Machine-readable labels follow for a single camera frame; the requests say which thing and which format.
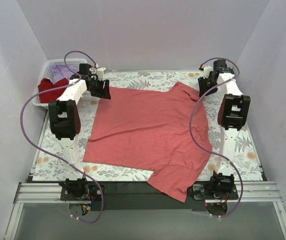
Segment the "salmon pink t shirt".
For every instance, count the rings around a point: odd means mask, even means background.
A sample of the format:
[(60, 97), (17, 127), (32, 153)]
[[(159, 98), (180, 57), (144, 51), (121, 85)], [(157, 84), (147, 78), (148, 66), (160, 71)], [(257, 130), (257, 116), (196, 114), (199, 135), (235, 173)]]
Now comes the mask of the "salmon pink t shirt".
[(209, 124), (199, 93), (110, 88), (101, 99), (83, 160), (152, 171), (148, 183), (184, 202), (210, 158)]

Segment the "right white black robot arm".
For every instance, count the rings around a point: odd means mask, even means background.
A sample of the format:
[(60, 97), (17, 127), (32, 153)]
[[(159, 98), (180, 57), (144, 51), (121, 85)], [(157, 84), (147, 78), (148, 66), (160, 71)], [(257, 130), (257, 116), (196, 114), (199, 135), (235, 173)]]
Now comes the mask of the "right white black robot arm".
[(221, 90), (224, 94), (218, 111), (217, 123), (221, 130), (220, 149), (218, 161), (213, 170), (209, 183), (209, 194), (220, 199), (236, 192), (234, 189), (233, 166), (236, 138), (244, 127), (251, 98), (244, 95), (238, 88), (236, 79), (240, 73), (239, 68), (234, 71), (227, 66), (227, 62), (235, 64), (222, 57), (211, 58), (199, 67), (203, 76), (198, 79), (199, 97), (209, 96)]

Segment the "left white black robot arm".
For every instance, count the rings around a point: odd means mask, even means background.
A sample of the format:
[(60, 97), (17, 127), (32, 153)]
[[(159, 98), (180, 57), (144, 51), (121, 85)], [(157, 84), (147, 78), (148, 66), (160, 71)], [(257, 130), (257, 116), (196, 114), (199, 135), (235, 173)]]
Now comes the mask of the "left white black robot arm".
[(89, 187), (86, 185), (86, 177), (74, 169), (81, 168), (78, 150), (81, 121), (77, 104), (86, 91), (93, 97), (111, 99), (109, 80), (104, 78), (105, 71), (106, 68), (93, 70), (91, 65), (81, 63), (79, 71), (69, 81), (72, 86), (67, 87), (57, 100), (48, 104), (50, 130), (58, 140), (63, 158), (69, 166), (68, 177), (61, 186), (66, 189), (67, 194), (79, 200), (88, 198)]

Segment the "lilac t shirt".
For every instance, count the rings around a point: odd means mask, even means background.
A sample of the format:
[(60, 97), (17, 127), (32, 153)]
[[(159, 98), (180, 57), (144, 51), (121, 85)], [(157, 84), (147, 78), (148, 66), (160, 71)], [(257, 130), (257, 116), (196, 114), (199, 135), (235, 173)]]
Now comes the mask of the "lilac t shirt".
[(49, 69), (52, 74), (51, 82), (53, 84), (59, 82), (62, 79), (69, 81), (70, 77), (79, 71), (79, 68), (71, 65), (67, 67), (65, 64), (51, 64)]

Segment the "dark red t shirt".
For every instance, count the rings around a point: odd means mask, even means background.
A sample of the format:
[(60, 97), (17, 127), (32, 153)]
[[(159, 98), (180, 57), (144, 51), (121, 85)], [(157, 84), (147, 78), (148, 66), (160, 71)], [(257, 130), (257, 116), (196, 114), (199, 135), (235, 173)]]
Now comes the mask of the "dark red t shirt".
[(47, 104), (50, 101), (55, 101), (58, 99), (65, 91), (66, 88), (56, 89), (58, 87), (66, 86), (69, 82), (64, 78), (59, 82), (53, 84), (50, 79), (43, 78), (38, 85), (38, 91), (43, 92), (46, 90), (51, 90), (39, 95), (40, 102), (43, 104)]

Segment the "white plastic basket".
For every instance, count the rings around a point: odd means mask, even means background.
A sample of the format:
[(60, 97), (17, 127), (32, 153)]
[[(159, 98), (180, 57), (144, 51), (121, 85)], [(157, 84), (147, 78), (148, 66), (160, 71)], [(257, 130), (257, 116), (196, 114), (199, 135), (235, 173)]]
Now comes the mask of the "white plastic basket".
[[(79, 68), (79, 64), (82, 63), (87, 63), (86, 59), (83, 58), (68, 58), (66, 59), (67, 65), (70, 67), (75, 67)], [(34, 94), (39, 92), (39, 85), (46, 85), (50, 86), (51, 80), (53, 78), (53, 74), (51, 72), (51, 66), (52, 65), (62, 65), (64, 64), (64, 59), (59, 58), (59, 59), (53, 59), (53, 60), (48, 60), (44, 65), (43, 68), (40, 72), (39, 80), (36, 82), (36, 87), (34, 89)], [(42, 107), (44, 109), (48, 109), (48, 103), (41, 103), (40, 97), (36, 96), (32, 101), (34, 106)]]

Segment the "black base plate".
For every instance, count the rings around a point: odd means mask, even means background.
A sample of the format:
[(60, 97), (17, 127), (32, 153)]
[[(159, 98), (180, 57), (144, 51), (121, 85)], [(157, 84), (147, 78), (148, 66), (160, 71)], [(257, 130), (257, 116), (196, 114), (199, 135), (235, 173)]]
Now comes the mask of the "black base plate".
[(104, 181), (101, 188), (86, 180), (59, 182), (60, 200), (81, 208), (82, 214), (104, 210), (193, 210), (205, 211), (205, 201), (226, 207), (227, 201), (238, 200), (239, 193), (234, 186), (230, 192), (214, 191), (207, 181), (196, 182), (187, 190), (185, 202), (175, 200), (154, 189), (147, 182)]

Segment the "aluminium frame rail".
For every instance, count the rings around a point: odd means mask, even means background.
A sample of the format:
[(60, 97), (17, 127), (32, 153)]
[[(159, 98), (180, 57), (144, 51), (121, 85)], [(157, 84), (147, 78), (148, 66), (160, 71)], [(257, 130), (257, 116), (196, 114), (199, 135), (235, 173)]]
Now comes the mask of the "aluminium frame rail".
[(90, 211), (60, 200), (57, 183), (22, 183), (5, 232), (7, 240), (286, 240), (286, 211), (271, 181), (238, 184), (240, 201), (227, 201), (228, 216), (191, 209)]

